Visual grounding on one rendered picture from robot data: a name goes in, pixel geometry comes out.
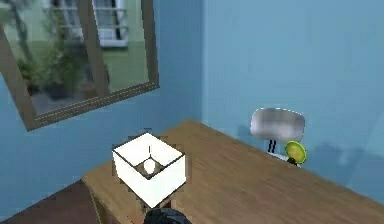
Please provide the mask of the grey office chair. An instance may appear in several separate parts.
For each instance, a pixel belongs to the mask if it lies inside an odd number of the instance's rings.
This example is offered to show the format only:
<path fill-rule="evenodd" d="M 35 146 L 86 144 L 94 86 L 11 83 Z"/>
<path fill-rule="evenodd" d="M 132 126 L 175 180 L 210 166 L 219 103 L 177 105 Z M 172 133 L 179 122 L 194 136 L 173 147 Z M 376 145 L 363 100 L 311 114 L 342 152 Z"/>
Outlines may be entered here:
<path fill-rule="evenodd" d="M 259 108 L 253 113 L 250 122 L 251 134 L 269 141 L 267 153 L 285 162 L 288 162 L 285 153 L 286 143 L 288 141 L 300 143 L 304 130 L 304 116 L 283 108 Z"/>

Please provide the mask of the green round desk fan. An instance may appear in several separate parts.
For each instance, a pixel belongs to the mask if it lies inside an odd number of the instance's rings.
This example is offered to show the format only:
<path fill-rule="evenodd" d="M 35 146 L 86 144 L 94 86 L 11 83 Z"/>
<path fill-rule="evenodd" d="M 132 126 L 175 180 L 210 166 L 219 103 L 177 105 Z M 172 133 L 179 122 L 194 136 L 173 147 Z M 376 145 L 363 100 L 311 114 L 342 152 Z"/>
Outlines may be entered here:
<path fill-rule="evenodd" d="M 287 161 L 294 165 L 300 165 L 306 162 L 307 152 L 297 141 L 288 141 L 285 145 L 285 153 L 287 155 Z"/>

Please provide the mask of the brown wooden dining table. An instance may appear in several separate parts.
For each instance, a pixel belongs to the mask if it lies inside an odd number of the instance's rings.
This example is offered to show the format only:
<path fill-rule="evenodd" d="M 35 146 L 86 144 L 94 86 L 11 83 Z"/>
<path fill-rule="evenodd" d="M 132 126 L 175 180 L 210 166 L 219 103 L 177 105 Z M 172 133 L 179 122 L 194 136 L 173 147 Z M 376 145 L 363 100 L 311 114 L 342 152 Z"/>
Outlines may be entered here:
<path fill-rule="evenodd" d="M 384 224 L 384 205 L 196 121 L 160 138 L 186 153 L 172 206 L 193 224 Z"/>

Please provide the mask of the brown framed window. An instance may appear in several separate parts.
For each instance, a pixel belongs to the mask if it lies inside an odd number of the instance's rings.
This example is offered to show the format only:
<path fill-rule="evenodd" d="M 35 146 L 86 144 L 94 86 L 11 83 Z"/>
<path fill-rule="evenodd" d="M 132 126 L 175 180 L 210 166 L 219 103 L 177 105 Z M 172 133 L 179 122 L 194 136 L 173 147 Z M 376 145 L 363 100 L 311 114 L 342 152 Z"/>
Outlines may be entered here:
<path fill-rule="evenodd" d="M 0 74 L 27 130 L 159 86 L 153 0 L 0 0 Z"/>

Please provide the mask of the white square shade lamp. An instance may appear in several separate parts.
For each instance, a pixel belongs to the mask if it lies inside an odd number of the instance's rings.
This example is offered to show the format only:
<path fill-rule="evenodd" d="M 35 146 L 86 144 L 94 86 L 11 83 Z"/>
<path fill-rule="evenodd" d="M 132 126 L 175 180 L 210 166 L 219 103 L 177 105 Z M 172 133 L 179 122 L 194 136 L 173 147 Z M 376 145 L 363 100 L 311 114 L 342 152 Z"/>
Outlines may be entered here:
<path fill-rule="evenodd" d="M 144 132 L 111 149 L 114 171 L 139 200 L 143 224 L 192 224 L 171 207 L 187 182 L 187 156 L 160 136 Z"/>

